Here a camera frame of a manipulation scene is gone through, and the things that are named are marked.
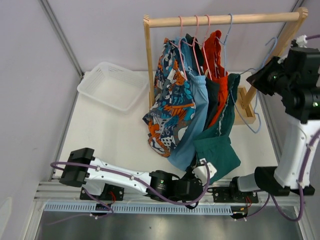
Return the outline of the green shorts with drawstring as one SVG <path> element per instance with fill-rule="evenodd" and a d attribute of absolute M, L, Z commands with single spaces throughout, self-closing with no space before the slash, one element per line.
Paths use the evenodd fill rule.
<path fill-rule="evenodd" d="M 231 73 L 228 76 L 227 100 L 221 113 L 218 114 L 216 123 L 198 135 L 193 144 L 196 150 L 196 158 L 205 158 L 216 169 L 216 173 L 210 179 L 214 183 L 241 165 L 231 145 L 230 133 L 235 122 L 235 102 L 237 101 L 238 86 L 241 76 Z"/>

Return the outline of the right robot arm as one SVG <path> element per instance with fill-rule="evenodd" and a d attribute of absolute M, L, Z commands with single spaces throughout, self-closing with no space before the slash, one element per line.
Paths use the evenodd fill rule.
<path fill-rule="evenodd" d="M 235 185 L 228 189 L 232 201 L 255 191 L 273 196 L 314 195 L 309 173 L 320 140 L 319 68 L 317 48 L 291 47 L 285 59 L 272 57 L 246 79 L 264 95 L 281 96 L 288 125 L 278 165 L 257 167 L 252 174 L 233 178 Z"/>

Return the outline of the patterned colourful shorts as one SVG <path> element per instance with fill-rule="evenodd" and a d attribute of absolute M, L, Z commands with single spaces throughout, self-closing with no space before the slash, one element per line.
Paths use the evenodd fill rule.
<path fill-rule="evenodd" d="M 149 130 L 148 144 L 165 158 L 181 142 L 197 108 L 179 43 L 164 39 L 154 76 L 154 104 L 142 118 Z"/>

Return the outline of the light blue shorts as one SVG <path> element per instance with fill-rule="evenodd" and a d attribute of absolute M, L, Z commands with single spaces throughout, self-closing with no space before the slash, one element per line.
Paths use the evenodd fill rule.
<path fill-rule="evenodd" d="M 196 149 L 193 140 L 202 133 L 204 129 L 209 100 L 206 89 L 206 77 L 204 75 L 198 75 L 198 73 L 193 70 L 192 53 L 186 37 L 181 39 L 181 51 L 186 60 L 186 74 L 187 79 L 190 82 L 191 93 L 195 102 L 195 112 L 191 115 L 192 120 L 184 131 L 182 139 L 167 159 L 173 166 L 181 171 L 185 171 L 191 165 L 195 156 Z"/>

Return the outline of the dark navy shorts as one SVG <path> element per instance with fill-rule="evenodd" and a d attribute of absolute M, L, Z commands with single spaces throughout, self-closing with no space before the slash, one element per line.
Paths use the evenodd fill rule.
<path fill-rule="evenodd" d="M 203 130 L 208 129 L 213 117 L 217 113 L 218 109 L 218 91 L 219 91 L 219 84 L 213 82 L 208 77 L 205 78 L 205 87 L 208 93 L 208 109 L 206 114 L 206 120 L 204 124 Z"/>

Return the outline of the orange shorts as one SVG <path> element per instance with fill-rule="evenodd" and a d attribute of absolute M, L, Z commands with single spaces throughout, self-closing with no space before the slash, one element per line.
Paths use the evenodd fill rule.
<path fill-rule="evenodd" d="M 209 127 L 212 127 L 222 113 L 228 97 L 228 72 L 224 74 L 224 67 L 221 65 L 221 43 L 218 39 L 222 36 L 220 30 L 212 32 L 209 38 L 204 42 L 201 52 L 204 56 L 204 72 L 208 70 L 208 78 L 219 85 L 218 107 Z"/>

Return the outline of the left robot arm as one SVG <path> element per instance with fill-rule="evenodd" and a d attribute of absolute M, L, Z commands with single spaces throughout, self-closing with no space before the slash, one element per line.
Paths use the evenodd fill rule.
<path fill-rule="evenodd" d="M 89 197 L 103 200 L 108 196 L 106 185 L 132 190 L 158 202 L 185 206 L 193 209 L 207 192 L 210 179 L 216 173 L 204 158 L 191 175 L 179 176 L 156 170 L 134 171 L 109 164 L 94 156 L 92 148 L 72 151 L 66 162 L 53 162 L 51 167 L 61 170 L 59 182 L 63 185 L 83 188 Z"/>

